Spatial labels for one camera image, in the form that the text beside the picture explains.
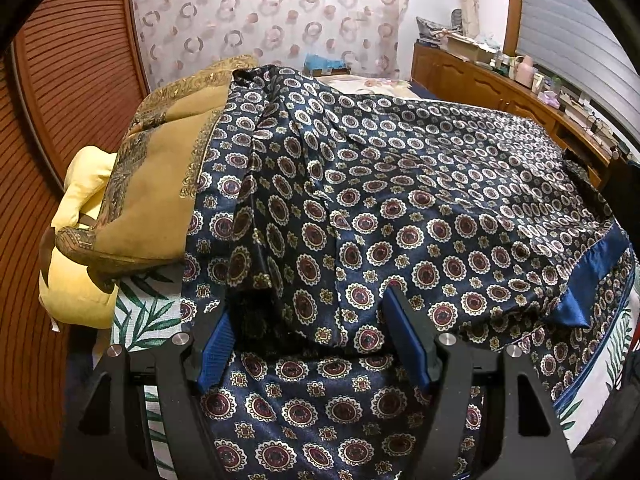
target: wooden dresser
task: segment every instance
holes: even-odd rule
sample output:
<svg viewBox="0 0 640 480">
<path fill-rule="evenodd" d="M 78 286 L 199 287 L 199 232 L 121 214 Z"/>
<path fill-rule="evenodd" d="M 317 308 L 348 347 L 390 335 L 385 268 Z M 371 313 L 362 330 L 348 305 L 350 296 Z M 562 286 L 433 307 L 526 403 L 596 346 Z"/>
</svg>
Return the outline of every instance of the wooden dresser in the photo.
<svg viewBox="0 0 640 480">
<path fill-rule="evenodd" d="M 611 156 L 564 112 L 545 105 L 524 86 L 437 48 L 414 47 L 413 81 L 440 99 L 482 106 L 533 119 L 561 148 L 569 148 L 589 168 L 591 183 L 601 188 L 609 177 Z"/>
</svg>

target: blue gripper pad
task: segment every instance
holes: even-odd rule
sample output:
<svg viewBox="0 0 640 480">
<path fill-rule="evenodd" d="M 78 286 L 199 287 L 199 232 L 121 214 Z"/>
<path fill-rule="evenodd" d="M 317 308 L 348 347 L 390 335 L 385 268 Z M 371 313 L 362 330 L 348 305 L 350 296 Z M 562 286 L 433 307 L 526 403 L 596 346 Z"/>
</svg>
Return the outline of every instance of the blue gripper pad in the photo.
<svg viewBox="0 0 640 480">
<path fill-rule="evenodd" d="M 411 383 L 424 391 L 431 383 L 427 373 L 427 354 L 391 287 L 382 297 L 382 309 L 402 366 Z"/>
<path fill-rule="evenodd" d="M 220 382 L 235 344 L 236 336 L 231 329 L 229 313 L 225 312 L 202 351 L 202 369 L 197 381 L 201 393 L 206 393 Z"/>
</svg>

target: yellow pillow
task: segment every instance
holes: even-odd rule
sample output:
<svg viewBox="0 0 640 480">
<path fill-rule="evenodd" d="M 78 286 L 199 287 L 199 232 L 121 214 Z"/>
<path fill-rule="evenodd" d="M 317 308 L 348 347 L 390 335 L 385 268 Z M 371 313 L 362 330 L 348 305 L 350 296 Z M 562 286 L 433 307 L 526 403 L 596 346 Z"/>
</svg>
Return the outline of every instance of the yellow pillow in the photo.
<svg viewBox="0 0 640 480">
<path fill-rule="evenodd" d="M 87 228 L 78 219 L 82 215 L 91 219 L 98 216 L 115 155 L 95 146 L 76 154 L 66 172 L 66 193 L 51 221 L 53 228 Z M 51 241 L 52 233 L 46 233 L 40 246 L 40 304 L 59 322 L 110 328 L 118 287 L 113 286 L 108 292 L 100 290 L 89 278 L 86 267 L 69 260 Z"/>
<path fill-rule="evenodd" d="M 95 146 L 81 148 L 69 164 L 65 177 L 65 195 L 51 221 L 56 232 L 78 223 L 79 212 L 87 200 L 104 190 L 116 161 L 117 153 L 105 153 Z"/>
<path fill-rule="evenodd" d="M 234 70 L 253 56 L 215 63 L 145 98 L 118 150 L 96 225 L 56 230 L 56 247 L 102 286 L 184 258 L 198 175 L 226 105 Z"/>
</svg>

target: window blind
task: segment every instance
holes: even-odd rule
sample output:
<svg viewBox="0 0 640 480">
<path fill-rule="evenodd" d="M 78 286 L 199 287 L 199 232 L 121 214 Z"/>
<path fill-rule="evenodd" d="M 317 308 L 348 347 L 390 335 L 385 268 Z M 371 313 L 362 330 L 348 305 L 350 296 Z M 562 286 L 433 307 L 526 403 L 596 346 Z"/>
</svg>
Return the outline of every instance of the window blind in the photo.
<svg viewBox="0 0 640 480">
<path fill-rule="evenodd" d="M 587 0 L 522 0 L 517 51 L 589 94 L 640 144 L 640 77 Z"/>
</svg>

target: cardboard box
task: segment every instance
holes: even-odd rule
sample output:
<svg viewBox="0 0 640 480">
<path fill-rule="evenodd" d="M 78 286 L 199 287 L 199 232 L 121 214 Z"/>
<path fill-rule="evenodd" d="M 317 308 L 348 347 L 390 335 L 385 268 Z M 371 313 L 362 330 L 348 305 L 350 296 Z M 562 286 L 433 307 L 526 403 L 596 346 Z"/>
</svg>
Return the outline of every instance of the cardboard box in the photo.
<svg viewBox="0 0 640 480">
<path fill-rule="evenodd" d="M 305 69 L 303 70 L 303 73 L 305 73 L 306 75 L 310 75 L 312 77 L 322 77 L 324 75 L 343 75 L 343 74 L 350 74 L 351 73 L 351 68 L 346 67 L 346 68 L 316 68 L 314 70 L 309 70 L 306 66 Z"/>
<path fill-rule="evenodd" d="M 456 57 L 468 59 L 471 62 L 478 60 L 478 46 L 471 40 L 462 36 L 456 37 L 454 35 L 449 35 L 444 50 Z"/>
</svg>

